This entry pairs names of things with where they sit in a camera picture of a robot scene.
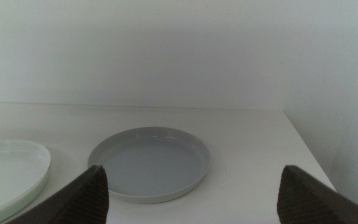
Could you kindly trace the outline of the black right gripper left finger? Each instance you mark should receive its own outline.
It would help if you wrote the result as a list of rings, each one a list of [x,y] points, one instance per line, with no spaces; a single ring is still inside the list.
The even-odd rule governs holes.
[[[91,166],[64,188],[9,224],[105,224],[109,210],[106,172]]]

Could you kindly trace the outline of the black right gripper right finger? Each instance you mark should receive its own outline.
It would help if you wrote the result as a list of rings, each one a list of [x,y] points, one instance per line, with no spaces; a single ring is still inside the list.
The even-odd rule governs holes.
[[[280,223],[358,224],[358,204],[294,165],[282,171],[277,213]]]

